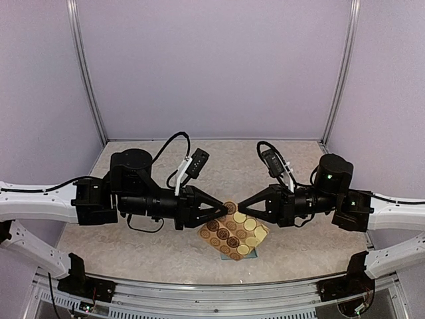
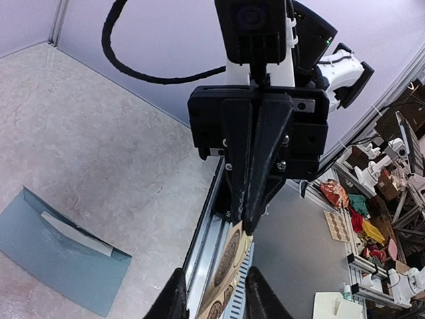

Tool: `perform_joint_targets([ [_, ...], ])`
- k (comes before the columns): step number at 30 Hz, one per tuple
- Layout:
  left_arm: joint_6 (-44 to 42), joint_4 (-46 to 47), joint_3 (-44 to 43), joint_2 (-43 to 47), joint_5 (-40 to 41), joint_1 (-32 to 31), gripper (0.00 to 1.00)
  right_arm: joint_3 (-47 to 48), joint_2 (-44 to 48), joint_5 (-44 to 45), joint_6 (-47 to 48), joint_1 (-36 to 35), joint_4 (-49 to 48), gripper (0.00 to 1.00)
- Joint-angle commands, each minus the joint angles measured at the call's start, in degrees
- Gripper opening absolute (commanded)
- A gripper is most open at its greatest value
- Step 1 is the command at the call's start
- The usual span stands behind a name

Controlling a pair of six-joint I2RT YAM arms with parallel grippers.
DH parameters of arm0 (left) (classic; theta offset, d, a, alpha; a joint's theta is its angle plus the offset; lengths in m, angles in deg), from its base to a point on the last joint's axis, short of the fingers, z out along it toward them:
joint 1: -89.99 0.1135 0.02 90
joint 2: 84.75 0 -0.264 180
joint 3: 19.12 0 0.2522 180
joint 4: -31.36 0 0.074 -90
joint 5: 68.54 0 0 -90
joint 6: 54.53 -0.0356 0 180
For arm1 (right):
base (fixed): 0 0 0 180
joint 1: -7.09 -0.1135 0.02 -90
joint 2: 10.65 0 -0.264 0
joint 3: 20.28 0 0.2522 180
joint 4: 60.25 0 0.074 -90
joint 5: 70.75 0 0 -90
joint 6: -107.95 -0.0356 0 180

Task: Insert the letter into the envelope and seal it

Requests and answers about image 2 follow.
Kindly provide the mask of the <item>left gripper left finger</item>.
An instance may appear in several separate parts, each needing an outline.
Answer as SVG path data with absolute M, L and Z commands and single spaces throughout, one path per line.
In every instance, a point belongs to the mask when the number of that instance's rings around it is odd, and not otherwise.
M 185 272 L 176 268 L 143 319 L 187 319 L 187 285 Z

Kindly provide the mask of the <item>yellow paper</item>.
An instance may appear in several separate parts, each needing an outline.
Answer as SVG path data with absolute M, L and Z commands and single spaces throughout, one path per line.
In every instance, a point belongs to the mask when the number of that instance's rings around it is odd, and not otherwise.
M 228 234 L 218 266 L 203 296 L 197 318 L 220 318 L 235 293 L 240 267 L 252 244 L 243 222 L 235 224 Z

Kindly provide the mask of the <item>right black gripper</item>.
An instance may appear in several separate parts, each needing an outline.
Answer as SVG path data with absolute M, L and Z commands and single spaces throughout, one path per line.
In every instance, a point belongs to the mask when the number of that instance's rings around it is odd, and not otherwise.
M 261 97 L 265 99 L 259 109 Z M 243 223 L 246 234 L 255 232 L 267 204 L 285 182 L 284 176 L 309 181 L 317 177 L 328 132 L 329 99 L 323 90 L 199 86 L 187 106 L 194 145 L 202 160 L 219 156 L 226 140 L 230 216 L 234 224 Z M 258 121 L 252 146 L 253 109 Z M 282 146 L 286 134 L 289 142 Z M 286 162 L 284 173 L 272 173 L 281 161 Z

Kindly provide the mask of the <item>blue envelope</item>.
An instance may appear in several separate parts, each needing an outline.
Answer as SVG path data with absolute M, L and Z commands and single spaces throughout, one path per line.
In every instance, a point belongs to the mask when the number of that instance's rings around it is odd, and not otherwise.
M 131 255 L 24 187 L 1 213 L 1 251 L 43 284 L 106 317 Z

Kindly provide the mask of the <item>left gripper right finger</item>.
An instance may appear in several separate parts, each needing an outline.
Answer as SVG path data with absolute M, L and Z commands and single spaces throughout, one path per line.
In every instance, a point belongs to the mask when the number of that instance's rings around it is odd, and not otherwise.
M 248 270 L 246 287 L 246 318 L 293 319 L 256 266 Z

